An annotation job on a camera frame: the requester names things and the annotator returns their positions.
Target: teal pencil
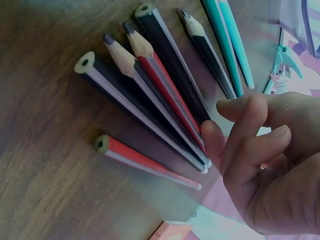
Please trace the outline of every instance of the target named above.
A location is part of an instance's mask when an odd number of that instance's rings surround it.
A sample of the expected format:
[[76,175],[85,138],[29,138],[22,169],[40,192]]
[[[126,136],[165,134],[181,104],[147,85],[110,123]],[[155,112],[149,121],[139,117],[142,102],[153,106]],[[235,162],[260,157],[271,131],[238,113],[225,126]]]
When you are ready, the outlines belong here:
[[235,93],[237,97],[240,97],[244,94],[244,91],[241,84],[237,59],[218,0],[202,0],[202,3],[206,10],[208,19],[210,20],[211,27],[220,43],[226,65],[233,82]]
[[232,46],[234,48],[235,54],[242,68],[246,84],[250,89],[254,89],[255,84],[252,78],[246,51],[245,51],[243,42],[241,40],[240,33],[238,30],[235,18],[232,14],[231,8],[229,6],[229,3],[227,0],[219,0],[219,4],[220,4],[220,9],[226,23],[226,27],[228,29],[228,32],[231,38]]

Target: pencil lead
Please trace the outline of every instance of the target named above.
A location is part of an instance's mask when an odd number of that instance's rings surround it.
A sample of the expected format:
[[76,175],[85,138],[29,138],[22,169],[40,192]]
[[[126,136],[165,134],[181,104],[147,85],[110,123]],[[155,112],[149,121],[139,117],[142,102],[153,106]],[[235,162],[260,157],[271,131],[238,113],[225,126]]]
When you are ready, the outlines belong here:
[[190,18],[191,17],[190,14],[186,10],[181,9],[181,12],[182,12],[183,16],[185,16],[186,18]]
[[115,40],[107,34],[103,35],[103,40],[106,44],[111,45],[115,42]]
[[135,30],[127,23],[127,22],[123,22],[122,26],[126,32],[126,34],[133,34],[135,32]]

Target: table surface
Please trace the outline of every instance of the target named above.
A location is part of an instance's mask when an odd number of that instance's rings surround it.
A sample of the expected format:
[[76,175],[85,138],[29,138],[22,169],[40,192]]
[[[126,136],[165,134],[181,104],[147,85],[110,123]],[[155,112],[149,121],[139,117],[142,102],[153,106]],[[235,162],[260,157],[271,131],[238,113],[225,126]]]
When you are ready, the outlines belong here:
[[[175,8],[201,22],[199,0],[154,0],[202,91],[213,120],[224,94],[187,39]],[[278,0],[230,0],[257,92],[279,43]],[[89,50],[106,63],[108,33],[129,49],[123,21],[141,0],[5,0],[0,3],[0,239],[146,240],[162,220],[186,221],[215,182],[202,175],[73,72]],[[199,183],[196,191],[106,159],[107,133]]]

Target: sharpened pencil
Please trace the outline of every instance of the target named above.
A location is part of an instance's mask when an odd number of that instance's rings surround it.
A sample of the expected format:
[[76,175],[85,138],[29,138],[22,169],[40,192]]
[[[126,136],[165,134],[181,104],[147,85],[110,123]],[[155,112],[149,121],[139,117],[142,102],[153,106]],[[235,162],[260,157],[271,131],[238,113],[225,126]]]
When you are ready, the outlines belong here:
[[143,94],[133,94],[132,90],[138,91],[139,87],[129,84],[132,80],[120,73],[118,69],[110,70],[102,61],[97,59],[93,51],[84,54],[74,66],[74,71],[96,87],[102,94],[111,99],[134,119],[139,121],[147,130],[157,136],[162,142],[170,146],[196,170],[205,174],[206,166],[199,162],[183,144],[178,144],[179,139],[158,120],[150,110],[146,108],[148,99],[139,100]]
[[118,66],[122,74],[132,78],[136,82],[136,84],[139,85],[143,92],[152,101],[154,107],[162,113],[162,115],[170,123],[177,134],[187,144],[190,150],[198,157],[199,161],[204,165],[209,164],[209,159],[207,158],[205,153],[200,150],[200,148],[196,144],[193,144],[193,142],[191,142],[192,137],[186,136],[190,134],[186,130],[185,126],[179,126],[177,124],[178,122],[180,122],[178,117],[176,117],[177,115],[171,109],[171,107],[166,102],[156,86],[153,84],[153,82],[150,80],[148,74],[144,71],[138,60],[109,35],[105,34],[103,36],[103,39],[113,61]]
[[219,6],[219,2],[218,0],[201,0],[201,2],[211,24],[211,28],[214,31],[222,50],[230,77],[233,82],[235,93],[237,97],[240,97],[244,94],[244,90],[238,69],[238,62],[223,13],[221,12]]
[[216,51],[210,43],[210,40],[202,25],[194,19],[186,10],[181,9],[187,32],[194,45],[203,56],[211,72],[217,79],[221,89],[228,99],[236,99],[236,93],[233,89],[224,67],[222,66]]
[[160,163],[150,159],[145,155],[142,155],[141,153],[106,134],[100,135],[94,141],[93,147],[98,153],[104,154],[106,157],[129,165],[130,167],[173,181],[189,188],[196,190],[201,190],[202,188],[200,183],[170,171]]
[[152,3],[143,3],[134,16],[197,123],[210,120],[204,98],[158,9]]
[[128,23],[123,23],[123,27],[138,61],[176,112],[194,141],[205,152],[204,142],[200,136],[200,129],[153,47],[143,36],[133,30]]

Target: red and white pencil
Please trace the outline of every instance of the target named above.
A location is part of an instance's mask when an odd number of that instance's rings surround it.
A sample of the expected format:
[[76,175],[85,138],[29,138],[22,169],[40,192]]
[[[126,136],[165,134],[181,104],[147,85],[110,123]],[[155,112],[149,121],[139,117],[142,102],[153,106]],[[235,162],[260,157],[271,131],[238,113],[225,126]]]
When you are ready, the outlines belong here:
[[201,190],[202,185],[192,181],[184,176],[174,173],[158,162],[142,155],[132,148],[124,145],[116,139],[103,134],[94,141],[94,149],[105,156],[117,160],[123,164],[127,164],[144,172],[171,180],[175,183]]
[[194,141],[205,153],[206,151],[204,142],[200,136],[199,126],[179,94],[164,65],[158,58],[158,55],[154,51],[152,45],[137,31],[132,29],[128,23],[124,22],[123,27],[127,33],[134,55],[142,64],[172,109],[176,112],[183,125],[190,132]]

